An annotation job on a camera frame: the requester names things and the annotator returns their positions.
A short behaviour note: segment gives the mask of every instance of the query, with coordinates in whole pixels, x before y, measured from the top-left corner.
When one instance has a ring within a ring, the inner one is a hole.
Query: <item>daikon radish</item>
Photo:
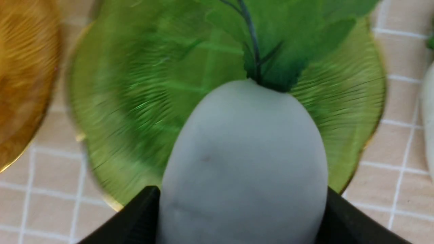
[[[326,204],[325,154],[291,95],[251,80],[221,86],[175,143],[159,243],[312,243]]]
[[[198,0],[244,49],[247,80],[209,93],[164,172],[159,244],[314,243],[327,197],[321,135],[289,90],[376,0]]]
[[[434,65],[428,69],[422,84],[421,112],[425,132],[425,153],[431,179],[434,179]]]

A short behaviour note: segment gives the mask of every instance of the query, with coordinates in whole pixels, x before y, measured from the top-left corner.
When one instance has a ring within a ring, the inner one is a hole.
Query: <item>glass plate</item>
[[[146,31],[134,20],[152,20],[134,8],[119,12],[122,16],[116,17],[102,9],[78,43],[69,70],[73,117],[90,168],[115,208],[146,185],[160,185],[173,143],[197,103],[224,82],[245,77],[240,47],[224,33],[195,28],[191,22],[191,30],[204,31],[207,42],[169,66],[164,62],[171,58],[171,48],[183,41],[147,45]],[[196,34],[181,31],[180,36],[188,43]],[[228,70],[213,69],[213,62],[227,63]],[[198,75],[183,73],[189,69],[197,69]],[[125,70],[138,75],[123,77]],[[147,83],[155,75],[161,76],[161,83]],[[170,105],[152,96],[153,91],[169,94]],[[329,186],[342,192],[384,108],[385,71],[368,21],[360,20],[339,50],[312,63],[291,93],[316,122],[327,153]],[[157,109],[146,110],[150,103]],[[147,117],[143,108],[154,117]],[[169,115],[161,115],[168,110]]]
[[[0,172],[22,154],[41,125],[59,54],[54,0],[0,1]]]

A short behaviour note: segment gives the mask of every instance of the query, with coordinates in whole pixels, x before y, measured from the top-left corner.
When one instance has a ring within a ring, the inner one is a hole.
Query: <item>beige tile surface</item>
[[[423,77],[427,57],[425,40],[388,33],[379,33],[377,40],[389,73],[413,79]]]
[[[380,124],[362,160],[395,166],[402,165],[410,132],[411,129],[408,127]]]
[[[0,196],[0,224],[12,227],[21,226],[26,193],[0,188]]]
[[[408,152],[407,167],[428,171],[428,165],[425,159],[424,131],[421,129],[414,131],[410,151]]]
[[[81,159],[36,153],[33,186],[76,195]]]
[[[100,199],[102,197],[102,191],[100,187],[96,185],[95,179],[92,177],[90,172],[86,173],[83,196],[96,199]]]
[[[23,244],[68,244],[68,242],[54,238],[24,235]]]
[[[15,244],[18,243],[18,233],[10,231],[0,231],[0,243]]]
[[[385,28],[410,33],[428,35],[434,16],[434,1],[432,0],[392,0]]]
[[[359,208],[364,214],[369,216],[371,219],[375,220],[377,223],[382,226],[387,227],[389,224],[390,213],[378,210],[372,210],[369,208]]]
[[[94,1],[58,2],[64,41],[59,82],[35,142],[0,174],[0,244],[74,243],[114,214],[89,173],[79,168],[82,152],[65,104],[66,62]],[[434,188],[423,156],[421,115],[414,116],[420,80],[433,55],[424,46],[433,16],[433,0],[384,0],[371,15],[388,69],[389,97],[383,122],[345,194],[415,244],[434,243]]]
[[[398,177],[398,171],[361,165],[348,186],[347,199],[359,203],[391,207]]]
[[[26,227],[68,236],[71,231],[75,201],[32,194]]]
[[[0,174],[0,181],[25,185],[29,181],[29,152],[21,155],[14,164]]]
[[[77,222],[76,238],[84,238],[97,229],[101,223],[106,222],[114,214],[114,210],[108,207],[82,204]]]
[[[420,84],[390,79],[383,118],[411,124],[419,89]]]
[[[397,214],[392,230],[412,244],[434,243],[434,221]]]
[[[428,175],[404,173],[396,209],[434,216],[434,185]]]
[[[76,132],[66,112],[51,111],[36,135],[36,146],[79,153],[81,148],[76,141]]]

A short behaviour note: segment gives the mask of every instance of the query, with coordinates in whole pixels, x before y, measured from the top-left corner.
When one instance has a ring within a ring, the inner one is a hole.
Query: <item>white radish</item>
[[[222,85],[174,145],[157,243],[313,243],[326,206],[325,154],[294,97],[252,80]]]
[[[431,179],[434,179],[434,64],[428,69],[422,84],[421,106],[426,159]]]

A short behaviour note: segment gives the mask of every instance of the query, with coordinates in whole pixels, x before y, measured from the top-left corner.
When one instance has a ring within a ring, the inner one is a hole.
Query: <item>radish top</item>
[[[378,0],[197,0],[243,45],[247,77],[288,92],[308,64],[335,50]]]

